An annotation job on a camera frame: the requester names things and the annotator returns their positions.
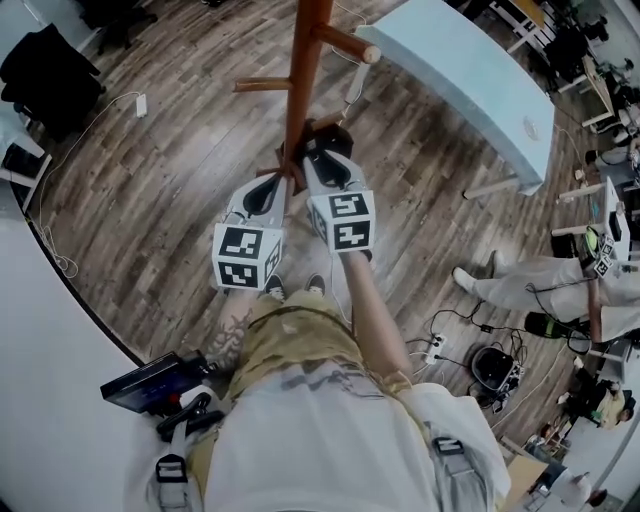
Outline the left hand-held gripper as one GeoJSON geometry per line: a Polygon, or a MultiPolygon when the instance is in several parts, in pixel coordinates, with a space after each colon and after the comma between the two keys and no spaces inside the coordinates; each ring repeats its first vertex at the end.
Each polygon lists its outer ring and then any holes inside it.
{"type": "Polygon", "coordinates": [[[257,177],[237,189],[214,227],[212,263],[219,288],[258,290],[281,261],[288,182],[257,177]]]}

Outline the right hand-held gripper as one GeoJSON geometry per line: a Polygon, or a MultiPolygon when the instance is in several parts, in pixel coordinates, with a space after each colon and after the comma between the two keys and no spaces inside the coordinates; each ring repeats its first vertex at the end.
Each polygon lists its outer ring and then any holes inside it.
{"type": "Polygon", "coordinates": [[[359,165],[314,137],[303,159],[309,198],[307,208],[315,233],[331,253],[373,248],[376,212],[373,191],[359,165]]]}

